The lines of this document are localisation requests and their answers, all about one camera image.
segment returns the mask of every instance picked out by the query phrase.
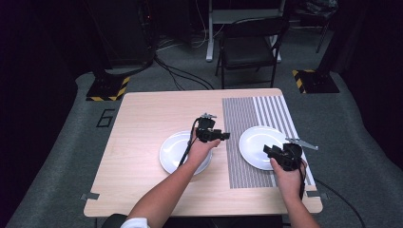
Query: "table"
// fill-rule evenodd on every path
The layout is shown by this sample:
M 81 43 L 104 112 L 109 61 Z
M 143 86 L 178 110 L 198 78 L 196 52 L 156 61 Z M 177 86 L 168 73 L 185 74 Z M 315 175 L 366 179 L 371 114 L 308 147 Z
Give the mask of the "table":
M 277 17 L 282 15 L 285 6 L 285 0 L 281 0 L 278 9 L 213 9 L 212 1 L 208 0 L 208 47 L 205 57 L 207 62 L 213 61 L 213 24 L 231 24 L 249 17 Z M 274 44 L 276 38 L 271 38 L 270 42 Z
M 127 215 L 140 197 L 167 177 L 159 151 L 169 136 L 189 130 L 204 112 L 217 115 L 215 128 L 225 130 L 223 99 L 253 96 L 283 100 L 276 88 L 125 94 L 91 188 L 91 193 L 100 195 L 87 200 L 85 215 Z M 193 177 L 172 216 L 287 213 L 276 187 L 231 188 L 228 170 L 227 146 L 222 142 L 214 149 L 207 168 Z M 307 185 L 306 190 L 317 189 Z M 318 197 L 305 196 L 303 202 L 311 213 L 322 210 Z

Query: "sleeve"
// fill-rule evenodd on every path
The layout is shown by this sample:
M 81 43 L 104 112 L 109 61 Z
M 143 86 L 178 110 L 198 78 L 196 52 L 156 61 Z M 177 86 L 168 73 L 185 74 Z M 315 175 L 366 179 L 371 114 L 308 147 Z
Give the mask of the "sleeve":
M 149 228 L 147 218 L 131 218 L 122 224 L 121 228 Z

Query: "white plate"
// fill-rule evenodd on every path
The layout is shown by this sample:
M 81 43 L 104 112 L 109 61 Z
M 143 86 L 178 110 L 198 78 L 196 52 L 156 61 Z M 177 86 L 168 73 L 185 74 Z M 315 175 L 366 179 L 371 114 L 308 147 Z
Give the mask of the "white plate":
M 265 145 L 276 145 L 282 149 L 287 143 L 285 135 L 269 126 L 253 126 L 245 130 L 240 136 L 240 153 L 251 165 L 262 170 L 273 170 L 270 159 L 263 152 Z
M 190 138 L 190 131 L 181 131 L 176 134 L 171 135 L 168 139 L 163 142 L 160 149 L 160 162 L 168 173 L 173 173 L 181 162 L 184 150 L 187 147 L 187 142 Z M 207 165 L 210 163 L 213 156 L 212 151 L 207 155 L 207 158 L 201 163 L 201 166 L 196 170 L 195 175 L 203 171 Z

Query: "person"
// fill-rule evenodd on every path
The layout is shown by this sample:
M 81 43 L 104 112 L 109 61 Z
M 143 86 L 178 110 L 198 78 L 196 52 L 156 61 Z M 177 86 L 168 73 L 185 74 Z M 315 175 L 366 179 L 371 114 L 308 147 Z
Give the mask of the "person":
M 201 142 L 195 135 L 193 134 L 193 144 L 186 162 L 149 190 L 134 205 L 121 228 L 163 227 L 197 168 L 207 157 L 208 152 L 221 142 L 220 140 Z M 278 176 L 278 188 L 289 213 L 292 226 L 296 228 L 319 227 L 299 197 L 300 174 L 298 170 L 286 172 L 276 160 L 271 159 L 270 163 Z M 305 171 L 305 165 L 301 165 L 303 171 Z

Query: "gray striped mat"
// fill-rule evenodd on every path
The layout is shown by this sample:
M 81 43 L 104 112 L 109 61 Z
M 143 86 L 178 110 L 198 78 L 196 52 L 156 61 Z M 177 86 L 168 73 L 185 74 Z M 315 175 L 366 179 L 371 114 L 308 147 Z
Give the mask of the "gray striped mat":
M 249 164 L 240 154 L 242 133 L 252 126 L 273 127 L 287 137 L 298 138 L 283 96 L 224 98 L 225 131 L 231 133 L 226 141 L 230 188 L 276 187 L 273 171 L 260 170 Z M 311 170 L 307 169 L 306 184 L 314 184 Z

